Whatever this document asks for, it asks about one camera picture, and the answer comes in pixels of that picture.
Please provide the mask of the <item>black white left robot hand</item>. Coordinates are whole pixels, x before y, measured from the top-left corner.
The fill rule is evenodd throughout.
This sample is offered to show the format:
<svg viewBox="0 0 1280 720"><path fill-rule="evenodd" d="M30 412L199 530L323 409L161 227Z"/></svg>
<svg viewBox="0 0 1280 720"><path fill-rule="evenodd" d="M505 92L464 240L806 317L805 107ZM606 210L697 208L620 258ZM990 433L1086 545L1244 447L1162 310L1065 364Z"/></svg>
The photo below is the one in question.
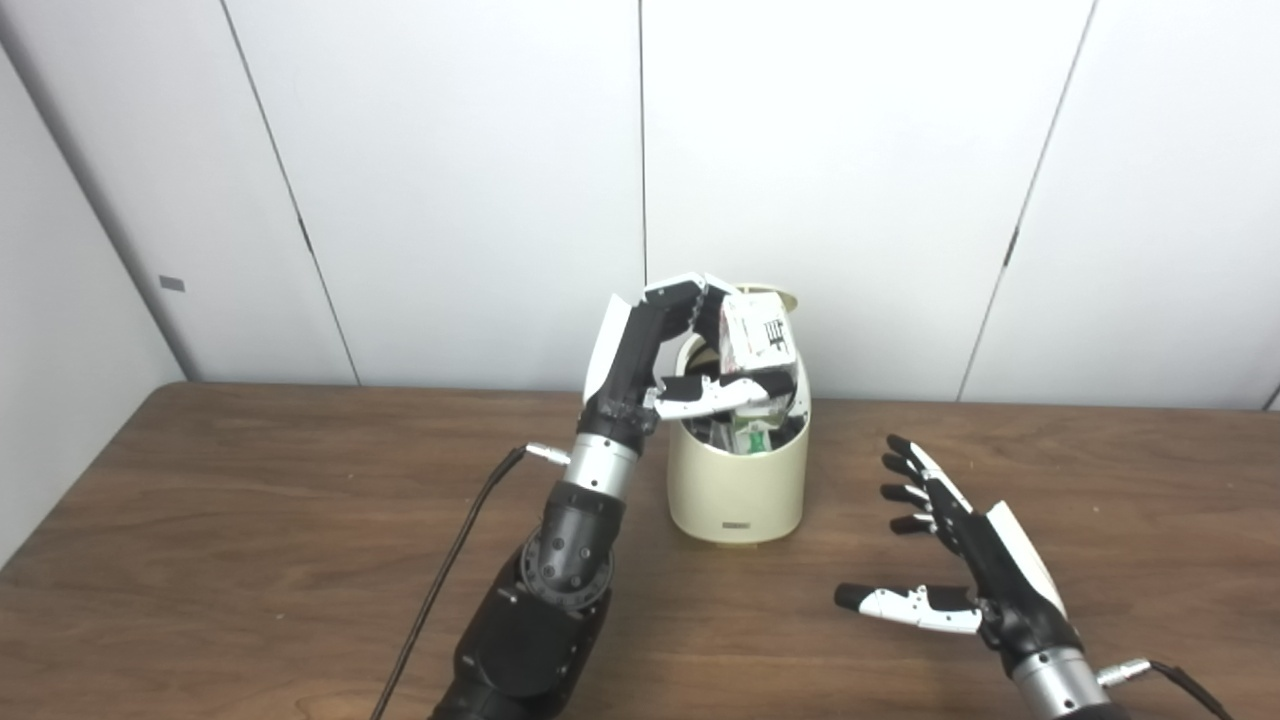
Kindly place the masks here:
<svg viewBox="0 0 1280 720"><path fill-rule="evenodd" d="M640 455L662 421L790 409L797 379L786 366L655 374L659 351L672 340L691 333L707 346L719 343L723 302L740 293L712 274L690 272L646 286L636 304L612 296L588 366L576 432Z"/></svg>

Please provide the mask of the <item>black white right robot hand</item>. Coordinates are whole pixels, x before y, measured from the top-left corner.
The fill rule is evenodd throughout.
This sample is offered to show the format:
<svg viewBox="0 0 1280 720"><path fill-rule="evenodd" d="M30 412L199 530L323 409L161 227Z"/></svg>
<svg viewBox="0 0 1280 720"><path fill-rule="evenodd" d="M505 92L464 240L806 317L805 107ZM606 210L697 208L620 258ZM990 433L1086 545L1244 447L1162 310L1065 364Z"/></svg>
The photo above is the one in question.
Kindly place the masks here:
<svg viewBox="0 0 1280 720"><path fill-rule="evenodd" d="M943 468L918 443L886 438L881 461L904 477L881 496L911 506L890 521L896 536L931 536L964 562L970 585L874 587L841 583L833 602L863 616L932 632L982 638L1011 674L1051 650L1084 648L1043 559L1005 502L975 510Z"/></svg>

